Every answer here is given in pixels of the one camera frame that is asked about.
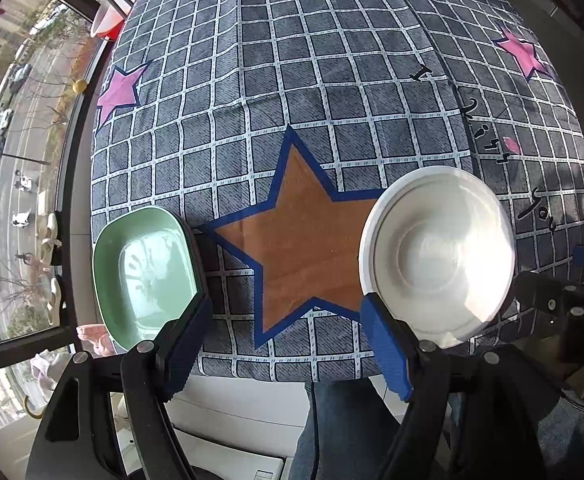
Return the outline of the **red bucket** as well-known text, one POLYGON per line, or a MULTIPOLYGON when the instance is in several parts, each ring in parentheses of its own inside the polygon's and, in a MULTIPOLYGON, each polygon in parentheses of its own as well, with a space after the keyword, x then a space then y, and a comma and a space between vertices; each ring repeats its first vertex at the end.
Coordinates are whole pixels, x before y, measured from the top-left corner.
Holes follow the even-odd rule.
POLYGON ((124 18, 109 3, 102 3, 91 24, 90 36, 115 41, 120 36, 124 18))

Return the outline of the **grey checked star tablecloth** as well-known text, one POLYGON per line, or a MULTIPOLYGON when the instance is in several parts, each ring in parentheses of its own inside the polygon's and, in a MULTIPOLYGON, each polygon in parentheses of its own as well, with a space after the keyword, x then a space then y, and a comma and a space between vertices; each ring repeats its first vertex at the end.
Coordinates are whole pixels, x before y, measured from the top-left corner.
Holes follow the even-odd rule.
POLYGON ((420 168, 475 174, 517 269, 584 284, 584 135, 508 0, 137 0, 91 164, 94 234, 145 206, 193 229, 213 301, 198 375, 374 375, 359 237, 420 168))

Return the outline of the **white bowl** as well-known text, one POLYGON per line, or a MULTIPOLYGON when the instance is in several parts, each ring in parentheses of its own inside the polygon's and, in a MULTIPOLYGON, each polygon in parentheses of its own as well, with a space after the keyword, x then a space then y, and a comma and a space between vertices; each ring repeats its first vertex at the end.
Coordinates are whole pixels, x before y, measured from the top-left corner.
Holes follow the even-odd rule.
POLYGON ((458 168, 425 167, 399 178, 361 234, 362 292, 375 292, 393 318, 443 349, 489 324, 514 270, 514 235, 500 200, 458 168))

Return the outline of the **green square plate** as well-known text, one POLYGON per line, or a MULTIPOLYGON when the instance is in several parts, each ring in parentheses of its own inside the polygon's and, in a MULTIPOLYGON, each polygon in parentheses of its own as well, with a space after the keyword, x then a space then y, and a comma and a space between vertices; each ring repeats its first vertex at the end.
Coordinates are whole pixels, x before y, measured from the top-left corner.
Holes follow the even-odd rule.
POLYGON ((127 212, 102 229, 92 279, 103 323, 124 350, 155 338, 207 291, 191 229, 158 206, 127 212))

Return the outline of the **person legs in jeans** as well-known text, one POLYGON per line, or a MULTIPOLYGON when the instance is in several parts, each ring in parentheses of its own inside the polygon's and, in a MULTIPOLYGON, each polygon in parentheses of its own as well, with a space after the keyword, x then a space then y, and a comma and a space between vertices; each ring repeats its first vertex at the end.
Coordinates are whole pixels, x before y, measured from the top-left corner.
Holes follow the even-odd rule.
POLYGON ((309 382, 292 479, 442 479, 435 454, 444 398, 415 390, 398 422, 368 378, 309 382))

